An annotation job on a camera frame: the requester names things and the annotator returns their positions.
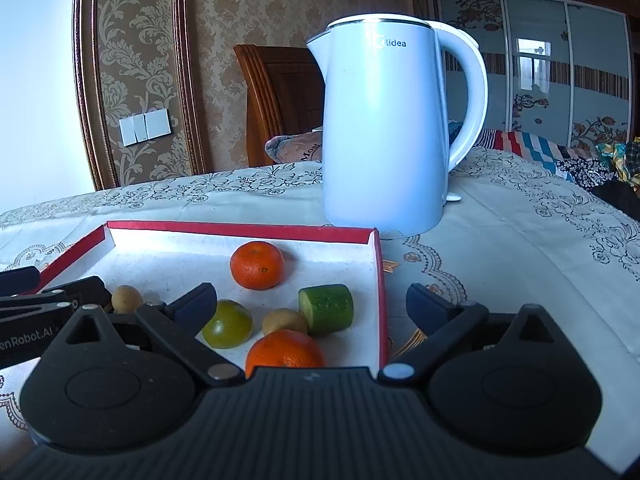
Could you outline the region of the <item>tan longan fruit right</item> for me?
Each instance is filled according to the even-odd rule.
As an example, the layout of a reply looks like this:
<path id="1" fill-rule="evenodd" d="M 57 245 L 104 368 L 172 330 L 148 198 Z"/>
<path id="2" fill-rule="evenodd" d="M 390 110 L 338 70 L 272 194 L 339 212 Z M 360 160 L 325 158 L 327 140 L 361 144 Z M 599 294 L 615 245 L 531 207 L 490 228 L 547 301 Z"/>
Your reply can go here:
<path id="1" fill-rule="evenodd" d="M 302 334 L 308 334 L 306 318 L 299 312 L 279 308 L 271 310 L 262 320 L 262 333 L 267 336 L 277 330 L 294 330 Z"/>

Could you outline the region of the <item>green cucumber piece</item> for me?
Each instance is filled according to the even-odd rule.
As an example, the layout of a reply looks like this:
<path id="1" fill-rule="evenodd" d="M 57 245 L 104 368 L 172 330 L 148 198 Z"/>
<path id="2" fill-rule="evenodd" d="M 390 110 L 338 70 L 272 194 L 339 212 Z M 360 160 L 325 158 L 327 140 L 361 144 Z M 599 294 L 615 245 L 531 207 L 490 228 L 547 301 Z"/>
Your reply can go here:
<path id="1" fill-rule="evenodd" d="M 344 284 L 326 284 L 299 289 L 298 310 L 308 332 L 324 336 L 346 330 L 354 320 L 354 300 Z"/>

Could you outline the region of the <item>white electric kettle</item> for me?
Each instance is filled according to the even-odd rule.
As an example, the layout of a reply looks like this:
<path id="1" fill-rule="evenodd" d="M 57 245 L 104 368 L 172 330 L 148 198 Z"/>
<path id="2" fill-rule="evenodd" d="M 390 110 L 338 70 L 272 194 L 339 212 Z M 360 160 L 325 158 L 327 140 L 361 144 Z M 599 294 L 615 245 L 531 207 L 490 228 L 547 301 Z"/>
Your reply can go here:
<path id="1" fill-rule="evenodd" d="M 324 81 L 326 220 L 387 236 L 433 229 L 449 173 L 486 118 L 477 42 L 442 22 L 375 13 L 339 18 L 307 47 Z"/>

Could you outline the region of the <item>striped colourful blanket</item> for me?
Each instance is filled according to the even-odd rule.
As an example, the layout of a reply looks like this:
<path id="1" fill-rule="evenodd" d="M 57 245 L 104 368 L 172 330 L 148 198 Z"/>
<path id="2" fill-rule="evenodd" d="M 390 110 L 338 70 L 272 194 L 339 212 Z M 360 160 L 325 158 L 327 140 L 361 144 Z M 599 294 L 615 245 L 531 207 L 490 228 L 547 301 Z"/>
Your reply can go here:
<path id="1" fill-rule="evenodd" d="M 494 129 L 480 132 L 470 154 L 451 174 L 500 184 L 555 177 L 587 190 L 616 180 L 615 172 L 590 151 L 567 148 L 536 134 Z"/>

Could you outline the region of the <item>brown wooden headboard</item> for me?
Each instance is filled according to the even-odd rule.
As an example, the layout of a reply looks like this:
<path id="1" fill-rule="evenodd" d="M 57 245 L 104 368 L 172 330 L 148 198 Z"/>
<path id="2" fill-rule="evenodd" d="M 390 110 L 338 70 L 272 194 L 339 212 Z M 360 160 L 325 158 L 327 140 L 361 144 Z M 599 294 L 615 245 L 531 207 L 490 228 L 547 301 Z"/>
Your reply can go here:
<path id="1" fill-rule="evenodd" d="M 233 47 L 247 88 L 245 143 L 248 164 L 273 160 L 264 146 L 282 134 L 301 134 L 322 124 L 324 81 L 306 48 Z"/>

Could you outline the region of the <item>green round plum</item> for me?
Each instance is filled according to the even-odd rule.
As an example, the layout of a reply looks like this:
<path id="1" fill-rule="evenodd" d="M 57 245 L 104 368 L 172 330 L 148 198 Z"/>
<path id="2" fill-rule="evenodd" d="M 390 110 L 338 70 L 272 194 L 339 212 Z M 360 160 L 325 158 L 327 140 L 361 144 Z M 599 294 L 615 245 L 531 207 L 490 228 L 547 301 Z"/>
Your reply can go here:
<path id="1" fill-rule="evenodd" d="M 242 304 L 219 300 L 214 316 L 202 329 L 204 340 L 214 349 L 231 349 L 244 344 L 253 333 L 253 317 Z"/>

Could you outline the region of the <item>orange mandarin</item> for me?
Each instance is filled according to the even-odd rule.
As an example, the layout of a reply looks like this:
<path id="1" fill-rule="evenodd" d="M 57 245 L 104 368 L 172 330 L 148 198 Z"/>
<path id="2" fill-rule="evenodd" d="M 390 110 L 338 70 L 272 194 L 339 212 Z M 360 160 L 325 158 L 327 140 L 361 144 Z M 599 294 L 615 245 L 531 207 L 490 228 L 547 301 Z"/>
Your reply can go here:
<path id="1" fill-rule="evenodd" d="M 257 367 L 321 368 L 326 359 L 314 339 L 296 330 L 275 330 L 260 338 L 247 352 L 245 376 Z"/>
<path id="2" fill-rule="evenodd" d="M 242 287 L 266 290 L 284 279 L 285 261 L 280 249 L 267 242 L 248 242 L 230 258 L 232 278 Z"/>

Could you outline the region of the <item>tan longan fruit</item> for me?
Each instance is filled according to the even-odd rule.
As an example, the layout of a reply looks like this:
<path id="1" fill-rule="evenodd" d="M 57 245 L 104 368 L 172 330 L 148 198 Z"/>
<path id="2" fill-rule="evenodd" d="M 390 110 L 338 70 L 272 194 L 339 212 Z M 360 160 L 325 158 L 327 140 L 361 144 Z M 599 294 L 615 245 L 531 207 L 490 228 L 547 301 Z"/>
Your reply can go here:
<path id="1" fill-rule="evenodd" d="M 294 330 L 302 334 L 308 334 L 306 318 L 299 312 L 279 308 L 271 310 L 262 320 L 262 333 L 267 336 L 277 330 Z"/>
<path id="2" fill-rule="evenodd" d="M 136 288 L 130 285 L 122 285 L 118 286 L 112 293 L 111 304 L 116 313 L 127 314 L 142 306 L 143 298 Z"/>

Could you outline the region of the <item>white wall light switch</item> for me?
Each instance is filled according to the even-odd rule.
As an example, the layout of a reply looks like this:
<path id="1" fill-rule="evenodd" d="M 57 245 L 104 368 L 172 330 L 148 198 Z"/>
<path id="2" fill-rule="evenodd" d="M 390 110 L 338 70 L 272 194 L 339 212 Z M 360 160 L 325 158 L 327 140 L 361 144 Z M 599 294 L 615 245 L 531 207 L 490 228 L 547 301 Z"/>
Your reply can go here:
<path id="1" fill-rule="evenodd" d="M 144 114 L 132 115 L 119 119 L 122 145 L 127 146 L 155 140 L 171 134 L 168 110 L 151 110 Z"/>

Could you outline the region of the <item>pink patterned pillow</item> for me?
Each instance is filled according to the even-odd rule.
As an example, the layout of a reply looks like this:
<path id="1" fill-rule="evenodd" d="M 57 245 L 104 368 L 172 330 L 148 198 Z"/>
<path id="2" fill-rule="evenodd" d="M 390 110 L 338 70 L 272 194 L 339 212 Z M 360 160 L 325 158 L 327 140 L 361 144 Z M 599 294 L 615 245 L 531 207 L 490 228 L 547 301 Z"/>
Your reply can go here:
<path id="1" fill-rule="evenodd" d="M 322 155 L 322 131 L 274 136 L 265 143 L 265 153 L 277 164 L 318 162 Z"/>

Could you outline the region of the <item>mirrored sliding wardrobe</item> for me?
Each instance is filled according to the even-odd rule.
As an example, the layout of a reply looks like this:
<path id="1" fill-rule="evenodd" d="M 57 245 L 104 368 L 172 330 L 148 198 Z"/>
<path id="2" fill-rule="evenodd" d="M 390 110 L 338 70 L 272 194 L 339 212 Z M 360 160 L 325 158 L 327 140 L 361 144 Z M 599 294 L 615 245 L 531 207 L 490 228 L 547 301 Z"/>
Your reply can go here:
<path id="1" fill-rule="evenodd" d="M 566 0 L 437 0 L 480 46 L 484 126 L 572 148 L 626 141 L 634 69 L 624 14 Z"/>

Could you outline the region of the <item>red shallow cardboard box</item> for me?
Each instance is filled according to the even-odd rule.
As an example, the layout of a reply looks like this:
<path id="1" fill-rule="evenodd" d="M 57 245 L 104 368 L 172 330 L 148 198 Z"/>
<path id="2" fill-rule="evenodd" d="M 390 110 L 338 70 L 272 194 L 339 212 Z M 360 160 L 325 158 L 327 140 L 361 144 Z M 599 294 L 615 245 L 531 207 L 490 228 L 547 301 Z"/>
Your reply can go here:
<path id="1" fill-rule="evenodd" d="M 254 226 L 178 221 L 109 221 L 81 237 L 40 272 L 42 288 L 100 278 L 108 290 L 132 286 L 169 304 L 202 283 L 250 311 L 253 335 L 223 355 L 243 365 L 262 320 L 298 308 L 303 288 L 342 284 L 354 302 L 349 326 L 319 338 L 331 366 L 387 359 L 386 307 L 378 232 L 332 226 Z"/>

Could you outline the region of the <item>tan longan fruit left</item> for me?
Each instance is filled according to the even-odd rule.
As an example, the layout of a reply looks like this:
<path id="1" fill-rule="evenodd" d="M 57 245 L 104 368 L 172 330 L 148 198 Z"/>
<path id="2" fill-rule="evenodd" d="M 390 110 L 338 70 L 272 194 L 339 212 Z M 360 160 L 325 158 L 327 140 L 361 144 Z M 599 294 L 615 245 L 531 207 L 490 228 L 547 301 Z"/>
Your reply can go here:
<path id="1" fill-rule="evenodd" d="M 112 293 L 111 304 L 116 313 L 127 314 L 142 306 L 143 298 L 136 288 L 130 285 L 122 285 L 118 286 Z"/>

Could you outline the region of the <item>brown wall moulding frame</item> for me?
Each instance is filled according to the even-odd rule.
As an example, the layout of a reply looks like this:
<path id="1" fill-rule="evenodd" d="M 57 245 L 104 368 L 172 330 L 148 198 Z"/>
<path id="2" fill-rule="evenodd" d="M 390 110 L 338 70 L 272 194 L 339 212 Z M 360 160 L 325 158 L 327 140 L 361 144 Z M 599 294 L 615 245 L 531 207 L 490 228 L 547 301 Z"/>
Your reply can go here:
<path id="1" fill-rule="evenodd" d="M 77 103 L 99 190 L 206 174 L 191 0 L 74 0 Z M 122 145 L 119 119 L 166 108 L 171 134 Z"/>

